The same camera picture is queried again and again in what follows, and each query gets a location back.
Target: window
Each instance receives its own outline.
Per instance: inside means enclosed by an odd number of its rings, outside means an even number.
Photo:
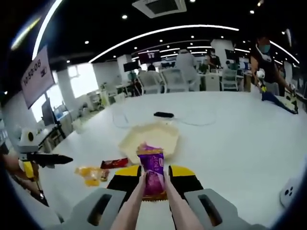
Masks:
[[[55,71],[52,72],[55,85],[53,85],[49,90],[47,90],[47,96],[50,98],[50,104],[52,110],[59,107],[62,104],[62,93],[58,85],[58,75]],[[45,103],[45,95],[41,95],[40,98],[31,106],[32,113],[35,117],[36,122],[42,119],[42,105]]]
[[[71,87],[75,98],[98,90],[98,84],[92,64],[84,63],[77,66],[71,66],[68,68],[68,75],[71,78]]]

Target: white sign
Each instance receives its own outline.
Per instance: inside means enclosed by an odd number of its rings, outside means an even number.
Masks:
[[[47,46],[45,46],[31,62],[21,79],[24,100],[28,108],[53,84],[54,79],[49,66]]]

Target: purple snack bag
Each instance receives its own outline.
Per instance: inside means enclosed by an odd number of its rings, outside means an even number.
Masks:
[[[139,155],[141,163],[144,167],[146,175],[145,196],[159,195],[165,190],[164,183],[164,157],[162,149],[157,149],[150,146],[143,146],[143,151],[148,153]]]

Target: snack bag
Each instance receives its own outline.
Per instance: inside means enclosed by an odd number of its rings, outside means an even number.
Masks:
[[[79,167],[76,168],[75,173],[84,178],[87,186],[99,186],[100,181],[107,181],[109,170],[99,167]]]
[[[138,147],[137,154],[147,173],[143,200],[166,199],[163,150],[142,144]]]

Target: yellow candy wrapper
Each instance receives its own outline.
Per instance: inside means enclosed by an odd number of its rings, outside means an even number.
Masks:
[[[78,167],[75,174],[84,178],[86,186],[99,186],[101,181],[107,181],[109,175],[108,169],[101,169],[99,167]]]

